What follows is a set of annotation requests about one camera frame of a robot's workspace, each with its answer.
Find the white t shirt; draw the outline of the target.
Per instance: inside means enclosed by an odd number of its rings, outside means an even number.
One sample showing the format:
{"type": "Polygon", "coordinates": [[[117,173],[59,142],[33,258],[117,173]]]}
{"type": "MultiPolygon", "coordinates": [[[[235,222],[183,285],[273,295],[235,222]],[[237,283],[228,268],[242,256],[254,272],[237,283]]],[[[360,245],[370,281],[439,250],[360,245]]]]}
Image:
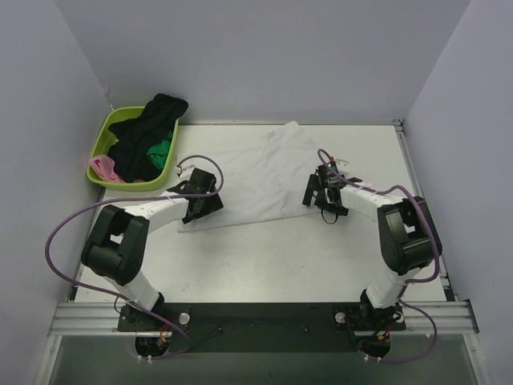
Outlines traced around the white t shirt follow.
{"type": "Polygon", "coordinates": [[[290,122],[267,134],[259,146],[208,152],[224,174],[224,207],[177,225],[180,233],[302,217],[308,179],[317,167],[317,144],[307,129],[290,122]]]}

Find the lime green plastic basket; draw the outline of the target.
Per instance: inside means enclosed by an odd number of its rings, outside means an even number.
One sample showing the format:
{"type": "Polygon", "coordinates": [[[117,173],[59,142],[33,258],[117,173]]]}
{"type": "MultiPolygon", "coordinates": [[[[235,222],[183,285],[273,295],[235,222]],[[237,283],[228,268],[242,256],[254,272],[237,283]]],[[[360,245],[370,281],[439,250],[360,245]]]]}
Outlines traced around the lime green plastic basket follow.
{"type": "MultiPolygon", "coordinates": [[[[91,149],[90,157],[106,155],[109,148],[118,141],[115,135],[109,131],[109,127],[112,124],[139,117],[143,109],[144,106],[130,106],[120,107],[113,110],[104,120],[103,125],[99,130],[99,134],[96,137],[95,144],[91,149]]],[[[86,168],[87,178],[90,182],[98,184],[104,188],[123,192],[148,192],[162,188],[168,179],[168,175],[172,167],[172,159],[174,156],[176,141],[178,139],[179,126],[180,121],[177,120],[175,122],[175,126],[173,129],[172,141],[170,143],[168,157],[166,159],[164,168],[162,169],[160,175],[154,180],[140,181],[134,183],[107,182],[105,180],[102,180],[99,176],[97,176],[97,174],[91,168],[90,165],[88,165],[86,168]]]]}

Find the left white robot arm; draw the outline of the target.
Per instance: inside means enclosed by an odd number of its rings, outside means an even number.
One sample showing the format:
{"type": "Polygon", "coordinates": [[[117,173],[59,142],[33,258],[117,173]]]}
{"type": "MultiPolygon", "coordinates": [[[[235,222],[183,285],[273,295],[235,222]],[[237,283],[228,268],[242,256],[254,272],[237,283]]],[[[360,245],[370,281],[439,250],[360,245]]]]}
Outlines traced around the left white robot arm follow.
{"type": "Polygon", "coordinates": [[[216,183],[214,174],[194,168],[157,200],[126,208],[107,205],[99,211],[81,262],[110,282],[126,302],[139,306],[135,319],[147,330],[164,322],[164,309],[157,305],[162,296],[142,272],[147,237],[174,221],[187,224],[221,210],[216,183]]]}

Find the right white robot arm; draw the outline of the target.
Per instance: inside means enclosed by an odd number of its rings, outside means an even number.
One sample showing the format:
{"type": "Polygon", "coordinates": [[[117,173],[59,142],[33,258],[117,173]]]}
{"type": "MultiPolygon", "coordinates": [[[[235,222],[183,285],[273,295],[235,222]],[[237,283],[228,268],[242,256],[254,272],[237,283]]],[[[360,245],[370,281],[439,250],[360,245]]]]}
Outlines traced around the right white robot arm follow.
{"type": "Polygon", "coordinates": [[[374,309],[398,303],[416,275],[431,263],[439,269],[442,245],[424,198],[379,192],[358,178],[340,175],[334,162],[320,165],[309,176],[302,204],[315,205],[336,218],[354,211],[378,224],[384,267],[364,290],[362,300],[374,309]]]}

